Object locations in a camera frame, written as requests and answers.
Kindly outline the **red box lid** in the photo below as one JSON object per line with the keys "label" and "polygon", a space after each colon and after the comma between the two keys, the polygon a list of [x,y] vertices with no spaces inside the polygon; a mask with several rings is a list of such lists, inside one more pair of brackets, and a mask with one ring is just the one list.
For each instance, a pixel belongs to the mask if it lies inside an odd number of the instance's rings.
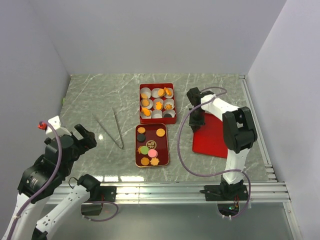
{"label": "red box lid", "polygon": [[226,159],[228,148],[224,142],[223,122],[210,113],[204,114],[204,122],[205,125],[193,134],[192,151]]}

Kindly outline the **black white sandwich cookie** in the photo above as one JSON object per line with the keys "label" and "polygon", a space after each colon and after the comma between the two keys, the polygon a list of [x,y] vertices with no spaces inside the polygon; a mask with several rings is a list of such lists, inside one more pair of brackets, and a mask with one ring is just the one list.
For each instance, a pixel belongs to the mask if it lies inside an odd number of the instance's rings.
{"label": "black white sandwich cookie", "polygon": [[172,118],[173,116],[170,113],[165,113],[163,117],[164,118]]}

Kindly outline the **orange round cookie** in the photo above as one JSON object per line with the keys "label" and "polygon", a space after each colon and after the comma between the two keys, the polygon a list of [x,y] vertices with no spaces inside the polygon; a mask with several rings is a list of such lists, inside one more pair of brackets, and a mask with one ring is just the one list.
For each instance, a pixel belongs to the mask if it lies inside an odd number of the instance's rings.
{"label": "orange round cookie", "polygon": [[159,89],[158,91],[157,91],[157,94],[158,94],[158,96],[159,97],[163,97],[164,95],[165,95],[165,91],[164,91],[164,89]]}

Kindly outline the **large round waffle biscuit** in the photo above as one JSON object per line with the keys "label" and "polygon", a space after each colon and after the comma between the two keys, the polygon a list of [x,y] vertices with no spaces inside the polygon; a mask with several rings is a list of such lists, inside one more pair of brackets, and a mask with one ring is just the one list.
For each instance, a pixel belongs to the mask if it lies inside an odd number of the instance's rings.
{"label": "large round waffle biscuit", "polygon": [[140,96],[141,96],[142,99],[148,99],[149,98],[146,93],[141,93]]}

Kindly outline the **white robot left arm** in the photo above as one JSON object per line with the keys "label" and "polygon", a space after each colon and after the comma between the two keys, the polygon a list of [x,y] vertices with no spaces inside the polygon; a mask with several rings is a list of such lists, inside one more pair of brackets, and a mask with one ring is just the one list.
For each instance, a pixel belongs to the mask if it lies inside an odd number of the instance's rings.
{"label": "white robot left arm", "polygon": [[87,200],[97,200],[101,194],[100,182],[85,174],[52,212],[39,218],[54,191],[71,174],[74,162],[95,148],[97,141],[95,134],[81,124],[74,127],[82,137],[77,139],[62,126],[59,116],[40,121],[38,128],[45,131],[45,151],[22,174],[15,209],[2,237],[4,240],[48,240],[68,214]]}

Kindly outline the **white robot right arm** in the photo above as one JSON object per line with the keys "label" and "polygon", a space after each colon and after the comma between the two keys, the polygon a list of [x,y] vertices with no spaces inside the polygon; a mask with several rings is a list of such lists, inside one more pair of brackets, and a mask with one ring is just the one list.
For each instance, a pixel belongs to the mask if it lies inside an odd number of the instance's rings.
{"label": "white robot right arm", "polygon": [[187,92],[187,97],[193,106],[188,112],[189,126],[192,132],[197,133],[205,125],[205,114],[211,114],[222,122],[223,141],[227,147],[226,166],[222,172],[211,175],[201,175],[188,170],[198,177],[221,175],[221,181],[213,194],[231,200],[242,191],[251,193],[251,189],[244,186],[243,178],[245,162],[250,149],[258,139],[252,112],[248,107],[238,107],[227,103],[219,96],[227,92],[219,87],[222,92],[215,94],[208,88],[200,91],[197,87]]}

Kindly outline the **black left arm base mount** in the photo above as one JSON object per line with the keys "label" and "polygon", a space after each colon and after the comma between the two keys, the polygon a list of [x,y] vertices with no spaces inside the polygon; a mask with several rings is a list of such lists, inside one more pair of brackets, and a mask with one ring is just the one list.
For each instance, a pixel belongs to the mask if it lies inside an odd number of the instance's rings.
{"label": "black left arm base mount", "polygon": [[114,203],[116,200],[117,187],[101,185],[97,187],[88,201],[81,206],[84,216],[98,216],[102,213],[105,202]]}

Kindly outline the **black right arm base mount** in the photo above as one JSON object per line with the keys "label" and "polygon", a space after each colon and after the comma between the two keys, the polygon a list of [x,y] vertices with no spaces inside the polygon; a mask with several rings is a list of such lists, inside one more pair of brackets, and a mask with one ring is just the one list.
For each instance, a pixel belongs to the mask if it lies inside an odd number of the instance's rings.
{"label": "black right arm base mount", "polygon": [[199,191],[204,194],[206,202],[217,202],[218,212],[222,217],[234,218],[241,212],[240,201],[250,199],[251,191],[246,185],[236,186],[223,185],[205,185],[204,189]]}

